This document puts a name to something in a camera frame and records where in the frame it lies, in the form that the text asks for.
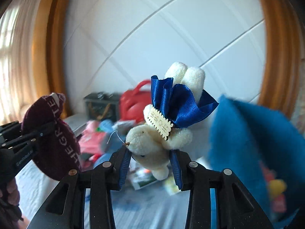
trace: red handle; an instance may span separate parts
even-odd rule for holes
[[[147,84],[151,84],[151,81],[149,79],[140,82],[133,90],[132,95],[136,95],[140,91],[140,89]]]

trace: metal screw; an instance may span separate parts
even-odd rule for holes
[[[72,170],[69,171],[70,176],[75,176],[76,173],[77,173],[77,170],[75,170],[75,169],[72,169]]]
[[[230,169],[224,169],[224,173],[229,176],[232,174],[232,171]]]
[[[192,168],[196,168],[198,166],[198,164],[196,162],[192,161],[192,162],[189,163],[189,166],[192,167]]]
[[[103,162],[103,167],[108,168],[111,166],[111,163],[109,161]]]

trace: string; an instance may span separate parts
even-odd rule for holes
[[[117,137],[123,142],[123,145],[126,145],[126,146],[129,145],[128,142],[125,143],[125,142],[119,137],[119,135],[118,135],[118,133],[117,133],[117,130],[115,130],[115,131],[112,132],[112,134],[110,135],[110,137],[109,137],[109,139],[108,139],[107,144],[109,143],[109,141],[110,141],[110,139],[111,139],[111,136],[112,136],[115,132],[116,132],[116,134],[117,134]]]

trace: white plush bunny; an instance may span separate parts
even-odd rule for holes
[[[164,78],[172,77],[175,84],[186,85],[193,93],[198,104],[205,79],[201,68],[190,67],[175,62]],[[192,132],[188,128],[172,128],[168,140],[164,140],[153,124],[147,119],[152,104],[145,107],[143,113],[147,124],[132,128],[126,136],[128,149],[133,158],[144,168],[149,169],[158,180],[168,176],[169,150],[180,149],[192,141]]]

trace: teal fabric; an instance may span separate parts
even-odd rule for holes
[[[305,140],[280,112],[222,96],[210,141],[211,167],[231,169],[267,216],[270,203],[259,160],[287,184],[288,222],[305,203]]]

